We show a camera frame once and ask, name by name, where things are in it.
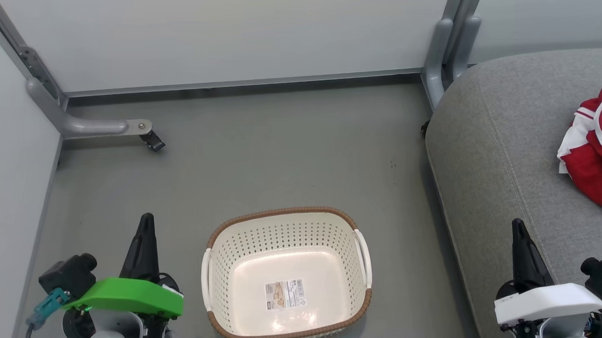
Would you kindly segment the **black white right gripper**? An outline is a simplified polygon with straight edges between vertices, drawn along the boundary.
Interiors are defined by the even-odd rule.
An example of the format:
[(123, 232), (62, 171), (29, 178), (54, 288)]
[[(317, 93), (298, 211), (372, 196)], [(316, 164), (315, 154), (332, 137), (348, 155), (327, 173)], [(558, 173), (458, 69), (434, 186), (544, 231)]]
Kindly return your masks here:
[(512, 280), (494, 302), (501, 331), (513, 338), (602, 338), (602, 260), (584, 260), (583, 285), (553, 285), (522, 219), (512, 220), (512, 236)]

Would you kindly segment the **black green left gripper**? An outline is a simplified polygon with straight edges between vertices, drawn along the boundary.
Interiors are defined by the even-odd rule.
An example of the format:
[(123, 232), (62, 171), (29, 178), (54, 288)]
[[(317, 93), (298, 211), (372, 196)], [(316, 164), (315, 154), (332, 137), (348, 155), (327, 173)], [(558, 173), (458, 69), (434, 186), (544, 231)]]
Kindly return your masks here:
[(38, 279), (46, 297), (37, 307), (37, 328), (58, 310), (66, 338), (172, 338), (169, 321), (182, 313), (184, 298), (159, 280), (155, 219), (141, 216), (120, 277), (97, 281), (89, 253), (58, 261)]

